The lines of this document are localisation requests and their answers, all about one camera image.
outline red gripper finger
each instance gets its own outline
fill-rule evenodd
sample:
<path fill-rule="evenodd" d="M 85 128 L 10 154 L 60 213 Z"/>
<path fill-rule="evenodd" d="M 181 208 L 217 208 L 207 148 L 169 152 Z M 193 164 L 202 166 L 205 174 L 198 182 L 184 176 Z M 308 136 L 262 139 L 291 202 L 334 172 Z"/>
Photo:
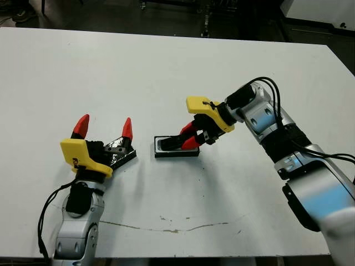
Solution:
<path fill-rule="evenodd" d="M 131 118 L 127 118 L 126 123 L 124 123 L 122 137 L 133 139 Z"/>
<path fill-rule="evenodd" d="M 79 121 L 77 122 L 77 124 L 73 130 L 73 133 L 72 133 L 72 138 L 73 139 L 79 139 L 79 138 L 84 139 L 87 135 L 88 127 L 89 127 L 89 115 L 86 114 L 82 118 L 80 118 Z"/>
<path fill-rule="evenodd" d="M 190 133 L 195 133 L 197 131 L 197 128 L 192 125 L 192 122 L 188 123 L 185 127 L 183 127 L 180 131 L 181 134 L 190 134 Z"/>
<path fill-rule="evenodd" d="M 191 150 L 191 149 L 195 149 L 197 147 L 200 147 L 201 144 L 199 144 L 196 141 L 195 136 L 190 137 L 189 139 L 187 139 L 184 144 L 182 145 L 181 149 L 182 150 Z"/>

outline black shoe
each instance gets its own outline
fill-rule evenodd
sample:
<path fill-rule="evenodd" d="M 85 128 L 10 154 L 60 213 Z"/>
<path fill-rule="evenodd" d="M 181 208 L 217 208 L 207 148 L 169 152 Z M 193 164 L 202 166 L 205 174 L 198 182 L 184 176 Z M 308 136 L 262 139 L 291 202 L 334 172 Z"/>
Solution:
<path fill-rule="evenodd" d="M 26 8 L 22 8 L 18 11 L 16 15 L 12 16 L 14 22 L 26 22 L 27 20 L 36 17 L 37 14 L 31 5 Z"/>

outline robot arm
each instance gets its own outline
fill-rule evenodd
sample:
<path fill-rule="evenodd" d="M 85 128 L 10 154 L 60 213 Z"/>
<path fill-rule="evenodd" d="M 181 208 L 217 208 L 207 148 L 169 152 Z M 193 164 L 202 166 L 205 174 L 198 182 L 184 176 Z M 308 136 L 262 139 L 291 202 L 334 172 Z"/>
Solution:
<path fill-rule="evenodd" d="M 237 99 L 254 95 L 246 105 Z M 288 204 L 301 224 L 323 233 L 337 265 L 355 265 L 355 186 L 328 158 L 303 152 L 301 147 L 321 152 L 281 109 L 283 129 L 275 121 L 271 98 L 259 83 L 242 87 L 224 102 L 230 121 L 245 122 L 275 163 Z"/>
<path fill-rule="evenodd" d="M 84 115 L 75 126 L 70 139 L 60 146 L 65 161 L 76 173 L 75 180 L 52 193 L 70 186 L 70 194 L 62 207 L 63 223 L 57 235 L 53 266 L 90 266 L 94 262 L 99 234 L 99 221 L 104 211 L 104 181 L 112 172 L 136 157 L 131 146 L 133 138 L 131 121 L 123 127 L 122 137 L 104 146 L 101 141 L 85 141 L 89 115 Z M 48 198 L 38 223 L 38 243 L 45 262 L 49 255 L 42 241 L 42 226 L 45 209 L 54 199 Z"/>
<path fill-rule="evenodd" d="M 324 155 L 321 148 L 297 127 L 280 101 L 278 108 L 274 106 L 262 86 L 267 81 L 255 80 L 223 103 L 188 97 L 187 108 L 196 114 L 194 121 L 179 136 L 160 140 L 159 148 L 191 150 L 204 143 L 213 144 L 232 131 L 236 122 L 245 122 L 285 180 L 282 190 L 301 224 L 323 233 L 337 265 L 355 265 L 355 185 L 327 156 L 318 156 Z"/>

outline white table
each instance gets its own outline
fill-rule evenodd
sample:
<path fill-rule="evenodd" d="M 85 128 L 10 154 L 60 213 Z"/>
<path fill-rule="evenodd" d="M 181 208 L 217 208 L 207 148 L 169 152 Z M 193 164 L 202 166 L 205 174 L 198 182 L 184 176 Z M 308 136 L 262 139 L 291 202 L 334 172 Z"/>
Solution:
<path fill-rule="evenodd" d="M 1 28 L 0 59 L 0 256 L 40 257 L 40 211 L 74 177 L 59 142 L 85 113 L 87 139 L 105 143 L 130 116 L 138 154 L 108 182 L 97 257 L 328 253 L 293 215 L 245 125 L 197 158 L 153 153 L 155 135 L 192 120 L 188 95 L 221 101 L 263 75 L 311 141 L 355 154 L 355 78 L 326 46 Z M 353 176 L 350 163 L 337 163 Z M 45 216 L 50 253 L 67 194 Z"/>

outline silver robot arm segment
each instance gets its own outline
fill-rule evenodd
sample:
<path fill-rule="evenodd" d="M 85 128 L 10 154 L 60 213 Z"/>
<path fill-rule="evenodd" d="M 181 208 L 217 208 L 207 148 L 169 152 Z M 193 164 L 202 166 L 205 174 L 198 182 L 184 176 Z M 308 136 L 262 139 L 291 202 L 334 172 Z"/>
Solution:
<path fill-rule="evenodd" d="M 52 266 L 89 266 L 95 258 L 99 236 L 99 221 L 104 212 L 103 192 L 105 187 L 97 182 L 79 180 L 76 190 L 64 200 L 62 212 L 63 223 L 59 230 Z M 86 209 L 76 204 L 83 191 L 90 191 Z"/>
<path fill-rule="evenodd" d="M 273 101 L 260 83 L 241 87 L 223 106 L 222 118 L 229 123 L 245 122 L 275 163 L 286 181 L 282 190 L 301 224 L 323 233 L 337 265 L 354 266 L 355 185 L 330 159 L 297 149 L 294 143 L 323 152 L 282 109 L 283 129 L 278 128 Z"/>

